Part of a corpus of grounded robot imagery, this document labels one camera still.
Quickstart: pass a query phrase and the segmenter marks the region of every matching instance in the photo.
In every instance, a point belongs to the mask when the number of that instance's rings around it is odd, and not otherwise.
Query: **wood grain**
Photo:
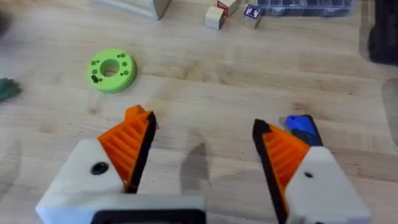
[[[398,69],[367,60],[373,3],[341,18],[239,9],[204,26],[211,0],[174,0],[161,21],[87,0],[2,0],[0,69],[23,93],[0,104],[0,223],[40,223],[34,207],[83,138],[141,104],[159,120],[140,193],[201,194],[209,223],[276,223],[251,139],[255,118],[311,114],[373,213],[398,214]],[[107,95],[85,79],[92,55],[119,47],[139,73]]]

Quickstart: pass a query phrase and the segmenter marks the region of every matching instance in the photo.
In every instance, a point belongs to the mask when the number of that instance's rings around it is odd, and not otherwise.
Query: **wooden block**
[[[225,17],[231,16],[240,4],[241,0],[217,0],[217,7],[224,10]]]
[[[205,16],[206,26],[213,29],[221,29],[224,23],[224,10],[215,6],[210,6]]]
[[[249,4],[245,9],[244,15],[244,25],[250,28],[257,28],[261,22],[261,8]]]
[[[171,0],[94,0],[99,3],[118,7],[142,16],[159,20]]]

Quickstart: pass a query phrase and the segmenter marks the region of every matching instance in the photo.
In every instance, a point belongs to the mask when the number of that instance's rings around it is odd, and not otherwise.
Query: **clear plastic container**
[[[346,16],[355,0],[256,0],[263,16]]]

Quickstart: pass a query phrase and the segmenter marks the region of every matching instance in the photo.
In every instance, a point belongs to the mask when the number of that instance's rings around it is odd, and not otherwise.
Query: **red label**
[[[224,5],[220,1],[217,1],[217,7],[220,8],[220,9],[223,9],[224,10],[224,16],[228,17],[228,7],[226,5]]]

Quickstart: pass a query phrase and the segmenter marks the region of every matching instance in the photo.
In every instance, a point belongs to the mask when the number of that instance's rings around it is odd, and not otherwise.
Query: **green ring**
[[[111,77],[106,77],[101,68],[111,61],[117,61],[119,71]],[[121,49],[105,49],[97,53],[87,67],[88,81],[95,89],[105,93],[117,93],[125,90],[132,84],[136,75],[136,62],[127,52]]]

